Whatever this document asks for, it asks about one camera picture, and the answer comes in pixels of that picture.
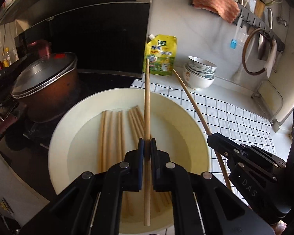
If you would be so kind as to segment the person's right hand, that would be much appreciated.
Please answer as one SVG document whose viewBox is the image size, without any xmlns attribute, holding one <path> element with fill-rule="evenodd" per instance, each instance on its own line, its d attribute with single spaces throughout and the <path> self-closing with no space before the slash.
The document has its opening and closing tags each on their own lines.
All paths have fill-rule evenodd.
<svg viewBox="0 0 294 235">
<path fill-rule="evenodd" d="M 282 220 L 271 226 L 275 232 L 275 235 L 281 235 L 287 228 L 287 224 Z"/>
</svg>

